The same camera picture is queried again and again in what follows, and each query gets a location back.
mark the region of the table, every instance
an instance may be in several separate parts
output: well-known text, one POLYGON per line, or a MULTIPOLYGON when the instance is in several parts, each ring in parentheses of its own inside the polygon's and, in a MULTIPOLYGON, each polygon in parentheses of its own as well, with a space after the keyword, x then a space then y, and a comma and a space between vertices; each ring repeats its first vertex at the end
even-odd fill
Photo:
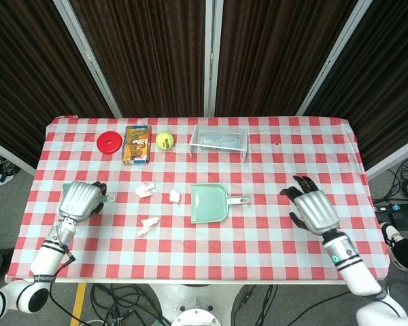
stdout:
POLYGON ((46 141, 22 218, 7 280, 29 278, 30 264, 55 220, 64 182, 107 184, 116 203, 102 215, 78 224, 71 245, 76 261, 57 281, 270 283, 325 282, 340 279, 317 236, 296 228, 289 218, 296 208, 281 189, 296 185, 293 175, 308 175, 330 198, 340 228, 354 242, 378 279, 389 259, 371 205, 371 195, 356 137, 348 121, 329 117, 215 117, 79 119, 57 117, 46 141), (131 124, 152 126, 149 164, 126 166, 121 152, 98 151, 97 137, 106 130, 124 133, 131 124), (192 157, 188 142, 196 124, 242 126, 249 130, 249 149, 241 154, 199 150, 192 157), (172 150, 155 146, 157 132, 169 131, 172 150), (135 188, 152 181, 151 197, 139 199, 135 188), (246 195, 251 205, 230 207, 220 223, 191 224, 190 185, 219 182, 233 196, 246 195), (181 194, 179 204, 169 192, 181 194), (142 219, 160 223, 137 237, 142 219))

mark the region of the tennis ball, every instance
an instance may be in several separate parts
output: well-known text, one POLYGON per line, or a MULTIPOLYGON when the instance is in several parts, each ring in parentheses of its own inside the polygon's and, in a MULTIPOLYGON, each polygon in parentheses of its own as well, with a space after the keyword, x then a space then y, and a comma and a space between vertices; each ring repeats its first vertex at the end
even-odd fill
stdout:
POLYGON ((167 151, 174 146, 174 137, 169 132, 161 132, 156 137, 157 147, 163 151, 167 151))

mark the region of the floor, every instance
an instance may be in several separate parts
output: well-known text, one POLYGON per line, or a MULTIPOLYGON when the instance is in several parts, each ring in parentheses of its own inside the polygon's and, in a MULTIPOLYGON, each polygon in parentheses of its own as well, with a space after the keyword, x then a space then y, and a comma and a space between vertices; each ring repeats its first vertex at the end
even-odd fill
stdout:
MULTIPOLYGON (((19 172, 14 179, 6 185, 0 186, 0 248, 12 247, 15 244, 18 235, 20 221, 25 208, 29 190, 33 178, 24 171, 19 172)), ((371 193, 374 198, 383 196, 392 181, 391 173, 384 173, 370 182, 371 193)), ((400 272, 393 265, 387 277, 388 280, 408 280, 408 272, 400 272)), ((0 276, 0 287, 5 283, 0 276)), ((82 320, 89 321, 96 318, 90 306, 90 289, 92 285, 88 284, 84 296, 84 306, 82 311, 82 320)), ((143 289, 149 295, 154 294, 148 286, 143 289)), ((251 289, 251 286, 245 286, 242 293, 251 289)), ((54 284, 53 294, 66 309, 72 310, 77 290, 76 284, 54 284)), ((258 286, 253 293, 254 300, 248 303, 237 313, 236 326, 251 326, 255 324, 262 299, 267 290, 267 286, 258 286)), ((275 301, 266 318, 265 325, 287 325, 298 316, 306 307, 328 298, 338 293, 347 291, 343 285, 280 285, 275 301)), ((408 312, 408 285, 396 284, 393 286, 393 296, 397 299, 408 312)), ((109 300, 102 295, 99 296, 102 304, 110 305, 109 300)), ((238 295, 234 307, 239 306, 240 295, 238 295)), ((144 300, 140 301, 145 307, 150 308, 144 300)), ((355 312, 359 307, 365 305, 366 299, 355 297, 351 294, 327 302, 299 319, 294 325, 356 325, 355 312)), ((151 325, 154 317, 142 315, 146 325, 151 325)), ((134 325, 137 323, 136 317, 131 317, 124 322, 125 325, 134 325)), ((46 306, 37 314, 22 314, 21 312, 9 311, 8 314, 0 320, 0 325, 69 325, 70 318, 60 311, 49 300, 46 306)))

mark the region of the red lid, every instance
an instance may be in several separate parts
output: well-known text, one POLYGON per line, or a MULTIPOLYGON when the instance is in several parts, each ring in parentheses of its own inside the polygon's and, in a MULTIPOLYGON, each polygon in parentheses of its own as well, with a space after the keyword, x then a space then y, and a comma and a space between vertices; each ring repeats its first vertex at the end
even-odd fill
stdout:
POLYGON ((97 139, 98 150, 103 154, 113 154, 121 148, 122 137, 114 131, 106 131, 97 139))

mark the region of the dark curtain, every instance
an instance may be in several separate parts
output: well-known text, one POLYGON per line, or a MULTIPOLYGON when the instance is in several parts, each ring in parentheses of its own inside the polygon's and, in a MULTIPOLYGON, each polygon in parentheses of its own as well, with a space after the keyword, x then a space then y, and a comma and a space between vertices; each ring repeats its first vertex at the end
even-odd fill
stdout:
POLYGON ((72 5, 124 116, 203 114, 204 0, 72 5))
POLYGON ((0 0, 0 145, 36 167, 58 115, 110 117, 51 1, 0 0))
POLYGON ((348 119, 365 168, 408 143, 408 1, 374 1, 305 115, 348 119))
POLYGON ((216 115, 294 115, 355 0, 224 0, 216 115))

